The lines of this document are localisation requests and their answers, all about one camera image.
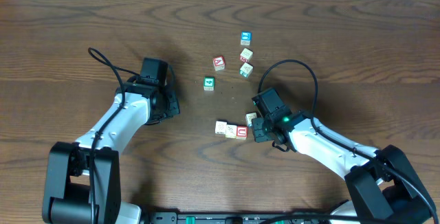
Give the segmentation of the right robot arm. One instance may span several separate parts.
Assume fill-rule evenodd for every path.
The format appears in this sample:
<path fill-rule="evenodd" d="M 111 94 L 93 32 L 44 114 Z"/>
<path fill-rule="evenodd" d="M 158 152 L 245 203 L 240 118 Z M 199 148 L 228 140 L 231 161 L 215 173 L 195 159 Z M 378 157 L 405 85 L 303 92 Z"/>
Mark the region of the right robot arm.
<path fill-rule="evenodd" d="M 308 112 L 293 113 L 273 88 L 252 101 L 260 113 L 252 121 L 255 142 L 307 155 L 345 181 L 351 200 L 334 214 L 424 223 L 435 213 L 432 198 L 399 148 L 365 146 L 332 131 Z"/>

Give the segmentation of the blue-edged number 3 block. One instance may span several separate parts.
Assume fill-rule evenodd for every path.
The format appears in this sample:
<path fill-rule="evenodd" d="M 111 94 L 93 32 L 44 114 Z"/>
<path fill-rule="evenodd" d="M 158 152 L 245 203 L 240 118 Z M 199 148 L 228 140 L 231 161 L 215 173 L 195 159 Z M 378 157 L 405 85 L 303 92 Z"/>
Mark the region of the blue-edged number 3 block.
<path fill-rule="evenodd" d="M 257 113 L 255 113 L 255 112 L 247 113 L 245 115 L 247 126 L 252 126 L 252 120 L 255 119 L 255 118 L 257 118 Z"/>

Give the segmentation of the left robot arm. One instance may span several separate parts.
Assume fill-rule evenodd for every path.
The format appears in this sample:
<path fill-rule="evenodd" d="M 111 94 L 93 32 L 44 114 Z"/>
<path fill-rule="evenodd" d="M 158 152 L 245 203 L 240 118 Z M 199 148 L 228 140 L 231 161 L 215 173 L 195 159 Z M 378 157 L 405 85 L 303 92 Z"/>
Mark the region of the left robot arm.
<path fill-rule="evenodd" d="M 57 142 L 47 164 L 45 223 L 141 223 L 142 209 L 121 199 L 120 155 L 135 133 L 179 114 L 163 60 L 145 58 L 140 75 L 116 89 L 113 104 L 75 142 Z"/>

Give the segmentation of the cream block with yellow side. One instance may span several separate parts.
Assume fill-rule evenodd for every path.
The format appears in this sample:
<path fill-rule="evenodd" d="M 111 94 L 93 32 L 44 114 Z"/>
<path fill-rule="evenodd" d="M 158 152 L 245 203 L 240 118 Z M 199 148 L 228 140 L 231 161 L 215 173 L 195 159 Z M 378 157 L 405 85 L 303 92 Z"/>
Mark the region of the cream block with yellow side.
<path fill-rule="evenodd" d="M 227 128 L 228 123 L 227 122 L 223 122 L 223 121 L 216 121 L 215 124 L 215 133 L 218 135 L 225 135 L 226 133 L 226 128 Z"/>

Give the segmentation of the cream wooden block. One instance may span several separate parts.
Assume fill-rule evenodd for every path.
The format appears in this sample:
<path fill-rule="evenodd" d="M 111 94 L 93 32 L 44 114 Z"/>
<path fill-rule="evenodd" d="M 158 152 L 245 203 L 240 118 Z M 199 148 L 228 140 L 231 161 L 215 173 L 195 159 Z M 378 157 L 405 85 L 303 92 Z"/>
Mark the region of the cream wooden block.
<path fill-rule="evenodd" d="M 237 125 L 227 124 L 225 130 L 225 137 L 236 139 L 237 138 Z"/>

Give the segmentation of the red U wooden block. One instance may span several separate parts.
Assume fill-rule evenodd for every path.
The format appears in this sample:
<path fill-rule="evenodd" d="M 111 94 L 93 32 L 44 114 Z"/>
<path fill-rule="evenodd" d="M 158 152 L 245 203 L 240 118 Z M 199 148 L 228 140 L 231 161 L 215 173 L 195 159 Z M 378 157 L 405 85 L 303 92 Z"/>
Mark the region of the red U wooden block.
<path fill-rule="evenodd" d="M 248 137 L 248 127 L 246 126 L 238 126 L 236 128 L 236 138 L 237 139 L 247 139 Z"/>

